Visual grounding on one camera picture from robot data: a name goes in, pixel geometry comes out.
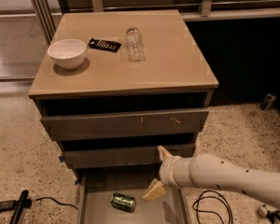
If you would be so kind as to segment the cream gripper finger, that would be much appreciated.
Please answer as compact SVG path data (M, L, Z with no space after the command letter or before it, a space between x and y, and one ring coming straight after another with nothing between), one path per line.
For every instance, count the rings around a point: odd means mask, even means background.
M157 178L154 178L148 185L147 190L143 194L144 202L152 202L166 194L168 188Z
M158 146L158 151L161 161L165 161L166 159L172 157L172 154L163 146Z

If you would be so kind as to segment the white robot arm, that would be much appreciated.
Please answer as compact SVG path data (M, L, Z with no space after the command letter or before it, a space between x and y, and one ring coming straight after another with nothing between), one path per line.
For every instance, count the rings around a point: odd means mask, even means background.
M191 158L172 155L158 146L160 178L154 178L142 199L152 202L169 188L218 189L242 193L280 210L280 173L247 169L210 154Z

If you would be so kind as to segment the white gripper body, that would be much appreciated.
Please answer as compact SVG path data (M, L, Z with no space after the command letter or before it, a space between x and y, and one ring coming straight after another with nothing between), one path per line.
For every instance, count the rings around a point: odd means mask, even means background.
M191 158L182 158L180 156L166 158L162 162L159 171L161 182L167 187L178 189L192 187L193 182L189 170L190 163Z

